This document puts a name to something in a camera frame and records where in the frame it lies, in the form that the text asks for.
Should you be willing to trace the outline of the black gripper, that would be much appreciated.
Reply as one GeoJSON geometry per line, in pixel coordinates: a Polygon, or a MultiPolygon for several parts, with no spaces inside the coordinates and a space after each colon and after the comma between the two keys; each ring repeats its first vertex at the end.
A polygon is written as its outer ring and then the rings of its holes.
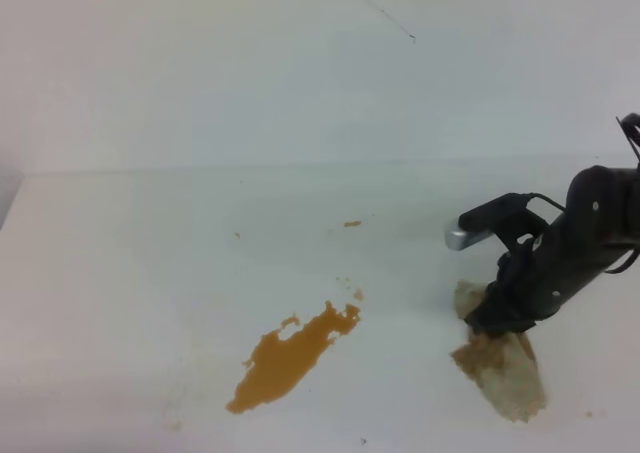
{"type": "Polygon", "coordinates": [[[524,333],[590,283],[590,255],[561,246],[521,248],[503,262],[480,305],[464,317],[475,334],[524,333]]]}

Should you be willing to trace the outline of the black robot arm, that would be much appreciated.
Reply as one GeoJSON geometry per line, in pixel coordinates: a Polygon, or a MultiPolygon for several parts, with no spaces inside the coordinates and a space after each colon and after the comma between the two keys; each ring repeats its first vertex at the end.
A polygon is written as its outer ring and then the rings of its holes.
{"type": "Polygon", "coordinates": [[[524,333],[599,275],[621,273],[639,256],[638,171],[581,171],[551,223],[529,210],[534,197],[508,193],[457,221],[471,242],[495,235],[507,249],[484,299],[464,318],[476,334],[524,333]]]}

